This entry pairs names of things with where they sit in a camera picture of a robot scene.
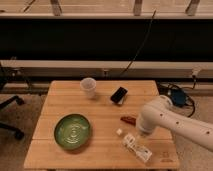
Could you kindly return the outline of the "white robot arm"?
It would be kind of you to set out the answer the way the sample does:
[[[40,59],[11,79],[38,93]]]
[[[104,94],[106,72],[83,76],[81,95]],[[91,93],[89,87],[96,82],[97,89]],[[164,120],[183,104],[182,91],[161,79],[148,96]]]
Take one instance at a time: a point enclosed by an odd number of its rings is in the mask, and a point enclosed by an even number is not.
[[[160,126],[213,152],[213,124],[177,114],[171,110],[172,107],[169,97],[155,97],[142,106],[136,129],[141,135],[151,135]]]

